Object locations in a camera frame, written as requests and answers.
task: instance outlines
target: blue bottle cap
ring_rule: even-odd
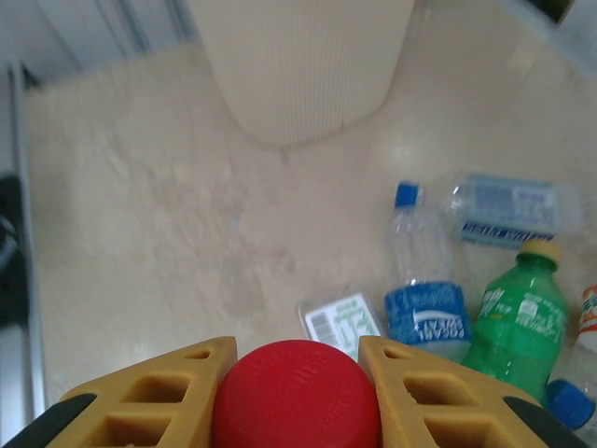
[[[398,208],[416,205],[418,197],[419,184],[414,184],[412,182],[400,182],[398,184],[398,190],[396,191],[394,207]]]
[[[595,402],[565,380],[548,384],[548,409],[568,429],[583,427],[595,412]]]

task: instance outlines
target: ribbed plastic bin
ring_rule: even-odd
[[[188,0],[232,116],[290,146],[385,100],[413,0]]]

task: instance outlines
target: green soda bottle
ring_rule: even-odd
[[[568,303],[551,276],[558,270],[560,248],[530,240],[516,261],[487,286],[463,365],[510,383],[544,404],[568,320]]]

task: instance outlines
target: red sphere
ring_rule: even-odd
[[[258,348],[232,367],[215,397],[215,448],[376,448],[380,428],[365,373],[322,343]]]

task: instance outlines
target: yellow bottle cap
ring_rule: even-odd
[[[550,259],[557,265],[560,264],[562,258],[560,247],[547,240],[528,240],[522,245],[519,253],[540,255],[546,259]]]

